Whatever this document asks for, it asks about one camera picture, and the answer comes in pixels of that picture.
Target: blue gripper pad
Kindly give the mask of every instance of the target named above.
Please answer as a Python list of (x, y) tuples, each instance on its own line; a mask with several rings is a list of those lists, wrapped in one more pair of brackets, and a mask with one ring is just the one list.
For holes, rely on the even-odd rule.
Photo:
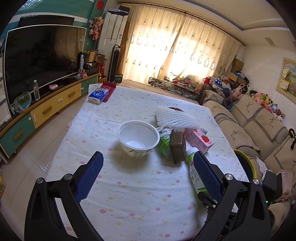
[(221, 183), (199, 151), (194, 154), (193, 165), (210, 197), (219, 203), (222, 199)]
[(83, 175), (80, 177), (76, 185), (75, 194), (75, 199), (78, 203), (80, 203), (82, 199), (87, 198), (87, 195), (89, 194), (94, 182), (96, 181), (96, 178), (98, 177), (98, 174), (103, 167), (103, 162), (103, 154), (98, 152), (87, 169), (84, 171)]

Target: tv screen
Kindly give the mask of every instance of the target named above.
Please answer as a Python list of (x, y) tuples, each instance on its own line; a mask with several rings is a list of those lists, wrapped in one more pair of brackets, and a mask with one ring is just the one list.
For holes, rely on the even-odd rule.
[(8, 31), (4, 51), (5, 84), (9, 104), (24, 91), (33, 91), (78, 71), (86, 28), (36, 25)]

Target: blue tissue pack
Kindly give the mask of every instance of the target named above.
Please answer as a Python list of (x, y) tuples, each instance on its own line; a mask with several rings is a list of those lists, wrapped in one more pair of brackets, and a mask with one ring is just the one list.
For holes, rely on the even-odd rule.
[(109, 90), (107, 89), (97, 88), (89, 95), (89, 101), (96, 104), (101, 104), (107, 97), (108, 92)]

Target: bottle cap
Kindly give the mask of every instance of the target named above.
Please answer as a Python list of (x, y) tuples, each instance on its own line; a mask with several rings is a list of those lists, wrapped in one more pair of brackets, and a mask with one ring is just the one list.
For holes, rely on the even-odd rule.
[(186, 157), (188, 157), (189, 155), (191, 155), (192, 153), (195, 153), (195, 152), (198, 152), (198, 149), (196, 147), (189, 148), (186, 151)]

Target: pink carton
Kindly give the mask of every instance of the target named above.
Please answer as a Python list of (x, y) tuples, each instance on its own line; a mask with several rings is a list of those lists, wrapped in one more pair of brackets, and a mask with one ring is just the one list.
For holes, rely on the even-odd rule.
[(193, 147), (196, 147), (204, 154), (214, 145), (200, 129), (185, 128), (184, 135)]

